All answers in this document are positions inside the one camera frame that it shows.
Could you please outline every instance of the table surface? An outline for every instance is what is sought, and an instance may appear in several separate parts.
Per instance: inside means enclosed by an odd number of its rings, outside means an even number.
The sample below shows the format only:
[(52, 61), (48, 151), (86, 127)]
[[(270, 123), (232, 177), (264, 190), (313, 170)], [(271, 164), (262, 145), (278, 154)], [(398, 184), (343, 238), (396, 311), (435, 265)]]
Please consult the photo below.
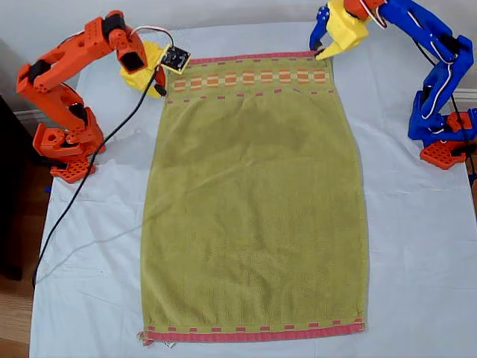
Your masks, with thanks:
[[(175, 31), (194, 57), (302, 51), (312, 23)], [(367, 330), (284, 342), (143, 348), (139, 292), (142, 208), (162, 100), (146, 98), (97, 158), (58, 227), (38, 274), (31, 357), (462, 357), (477, 354), (477, 224), (463, 165), (419, 160), (407, 137), (415, 92), (430, 71), (411, 39), (390, 27), (334, 60), (335, 82), (361, 155), (370, 283)], [(166, 40), (159, 34), (146, 39)], [(108, 134), (139, 93), (114, 56), (81, 72), (78, 92)], [(77, 184), (55, 180), (45, 234)]]

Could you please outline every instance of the wooden floor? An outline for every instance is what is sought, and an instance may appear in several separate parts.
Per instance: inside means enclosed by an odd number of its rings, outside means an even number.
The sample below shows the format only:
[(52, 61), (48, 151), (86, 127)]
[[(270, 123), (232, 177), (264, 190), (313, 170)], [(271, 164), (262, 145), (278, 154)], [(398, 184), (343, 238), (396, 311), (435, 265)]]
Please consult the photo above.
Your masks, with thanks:
[[(30, 186), (19, 198), (10, 240), (19, 243), (17, 263), (23, 267), (23, 280), (19, 282), (0, 277), (0, 357), (28, 357), (30, 342), (31, 305), (33, 289), (31, 274), (34, 269), (49, 194), (45, 187), (51, 185), (51, 178), (46, 168), (29, 167)], [(477, 207), (477, 183), (473, 190), (474, 204)]]

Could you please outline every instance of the orange robot base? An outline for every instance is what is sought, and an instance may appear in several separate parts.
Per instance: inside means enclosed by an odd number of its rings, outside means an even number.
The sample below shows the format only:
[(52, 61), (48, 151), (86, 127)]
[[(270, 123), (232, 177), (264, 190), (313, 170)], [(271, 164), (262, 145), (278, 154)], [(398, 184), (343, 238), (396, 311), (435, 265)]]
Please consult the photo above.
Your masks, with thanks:
[[(460, 112), (460, 117), (465, 129), (472, 129), (472, 122), (469, 117), (469, 113)], [(452, 128), (454, 132), (458, 132), (461, 129), (461, 125), (458, 122), (458, 115), (456, 112), (450, 114), (447, 117), (446, 123)], [(437, 141), (430, 146), (424, 148), (420, 152), (420, 158), (434, 164), (441, 169), (450, 169), (456, 163), (465, 162), (467, 156), (465, 153), (461, 153), (458, 156), (453, 156), (452, 151), (456, 148), (465, 145), (465, 142), (455, 141)]]
[[(64, 167), (51, 167), (50, 174), (52, 176), (62, 178), (67, 183), (74, 183), (86, 176), (89, 167), (87, 157), (93, 154), (96, 148), (101, 144), (103, 134), (95, 121), (90, 122), (90, 125), (84, 133), (87, 136), (91, 135), (91, 137), (94, 137), (96, 140), (70, 145), (69, 141), (71, 141), (74, 134), (68, 134), (59, 128), (47, 128), (43, 123), (38, 125), (33, 147), (44, 157), (59, 160), (64, 163)], [(99, 150), (99, 153), (103, 153), (105, 150), (106, 148), (103, 146)], [(92, 174), (95, 170), (96, 167), (92, 166), (89, 173)]]

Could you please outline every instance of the circuit board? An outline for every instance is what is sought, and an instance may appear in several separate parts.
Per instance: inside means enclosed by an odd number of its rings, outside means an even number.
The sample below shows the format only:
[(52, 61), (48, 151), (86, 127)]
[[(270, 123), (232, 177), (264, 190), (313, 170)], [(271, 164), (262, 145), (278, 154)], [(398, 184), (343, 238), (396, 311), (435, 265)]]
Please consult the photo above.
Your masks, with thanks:
[(191, 54), (189, 52), (176, 46), (171, 46), (167, 48), (167, 51), (162, 57), (161, 65), (173, 72), (182, 74), (189, 63), (190, 58)]

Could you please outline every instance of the towel tag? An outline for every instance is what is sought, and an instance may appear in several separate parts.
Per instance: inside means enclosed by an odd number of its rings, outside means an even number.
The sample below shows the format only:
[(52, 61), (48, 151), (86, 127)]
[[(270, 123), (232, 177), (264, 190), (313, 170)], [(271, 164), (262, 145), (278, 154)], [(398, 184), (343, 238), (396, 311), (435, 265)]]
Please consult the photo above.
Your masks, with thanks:
[(161, 343), (163, 343), (169, 349), (172, 349), (176, 345), (176, 342), (161, 341)]

